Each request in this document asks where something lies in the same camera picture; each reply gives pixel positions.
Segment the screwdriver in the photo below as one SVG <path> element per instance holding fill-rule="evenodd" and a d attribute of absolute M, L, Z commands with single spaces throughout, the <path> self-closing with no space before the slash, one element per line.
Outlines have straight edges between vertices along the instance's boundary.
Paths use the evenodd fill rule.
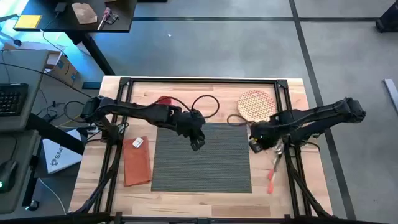
<path fill-rule="evenodd" d="M 102 16 L 101 23 L 98 26 L 98 30 L 102 29 L 104 26 L 104 22 L 110 17 L 111 15 L 111 8 L 107 7 L 104 11 L 104 15 Z"/>
<path fill-rule="evenodd" d="M 275 179 L 278 163 L 282 159 L 282 154 L 284 153 L 283 147 L 284 147 L 284 143 L 280 139 L 275 147 L 276 158 L 274 161 L 274 167 L 268 173 L 268 180 L 269 180 L 268 191 L 267 191 L 268 194 L 272 194 L 274 191 L 274 179 Z"/>

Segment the desk leg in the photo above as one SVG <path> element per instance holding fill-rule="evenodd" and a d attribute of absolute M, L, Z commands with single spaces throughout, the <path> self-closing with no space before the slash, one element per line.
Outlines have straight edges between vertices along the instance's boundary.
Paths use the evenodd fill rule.
<path fill-rule="evenodd" d="M 73 44 L 83 43 L 105 75 L 116 75 L 100 48 L 98 48 L 94 39 L 88 33 L 66 32 L 66 34 L 72 40 Z"/>
<path fill-rule="evenodd" d="M 81 141 L 32 113 L 29 115 L 27 120 L 26 129 L 38 130 L 39 134 L 43 138 L 47 138 L 63 147 L 72 150 L 75 153 L 83 155 L 84 145 Z"/>

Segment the computer keyboard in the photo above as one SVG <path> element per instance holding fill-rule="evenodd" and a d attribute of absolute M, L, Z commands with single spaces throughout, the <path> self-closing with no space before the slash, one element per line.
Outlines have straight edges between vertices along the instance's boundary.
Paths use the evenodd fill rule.
<path fill-rule="evenodd" d="M 0 116 L 19 116 L 27 96 L 26 83 L 0 84 Z"/>

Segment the white label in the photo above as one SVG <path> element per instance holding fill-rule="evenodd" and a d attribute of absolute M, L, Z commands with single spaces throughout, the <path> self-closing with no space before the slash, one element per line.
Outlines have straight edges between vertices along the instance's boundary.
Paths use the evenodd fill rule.
<path fill-rule="evenodd" d="M 139 146 L 144 142 L 144 140 L 142 140 L 142 138 L 138 137 L 136 138 L 136 140 L 132 143 L 132 145 L 136 148 L 139 148 Z"/>

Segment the concrete floor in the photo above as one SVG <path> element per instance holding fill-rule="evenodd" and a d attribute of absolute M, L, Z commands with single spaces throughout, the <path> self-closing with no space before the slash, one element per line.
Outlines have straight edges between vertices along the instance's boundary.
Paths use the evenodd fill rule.
<path fill-rule="evenodd" d="M 295 0 L 295 5 L 302 18 L 369 18 L 381 16 L 393 2 Z M 169 0 L 167 4 L 138 4 L 136 17 L 292 17 L 292 10 L 289 0 Z M 324 104 L 345 96 L 359 100 L 367 111 L 366 119 L 361 124 L 331 129 L 354 212 L 358 220 L 395 223 L 398 152 L 394 149 L 398 143 L 394 138 L 398 117 L 381 80 L 392 78 L 398 85 L 398 34 L 380 34 L 374 22 L 343 20 L 299 23 L 310 64 L 305 63 L 303 40 L 299 41 L 297 24 L 292 21 L 134 21 L 129 34 L 96 34 L 94 38 L 118 75 L 303 78 L 310 106 L 316 106 L 319 99 Z M 5 27 L 10 35 L 42 41 L 40 34 L 28 39 L 24 33 L 7 29 L 12 23 Z M 67 45 L 66 53 L 82 79 L 101 81 L 103 73 L 93 59 L 73 46 L 65 34 L 57 35 L 46 34 L 50 41 Z M 48 98 L 70 99 L 65 94 L 60 99 L 52 94 L 54 85 L 43 84 Z M 43 101 L 38 99 L 35 108 L 42 107 Z M 333 212 L 344 218 L 324 137 L 320 146 Z M 53 184 L 68 207 L 75 177 L 57 178 L 69 181 L 45 181 Z M 38 211 L 18 210 L 12 216 L 60 214 L 55 197 L 43 191 L 39 188 L 35 197 L 49 196 L 40 198 Z"/>

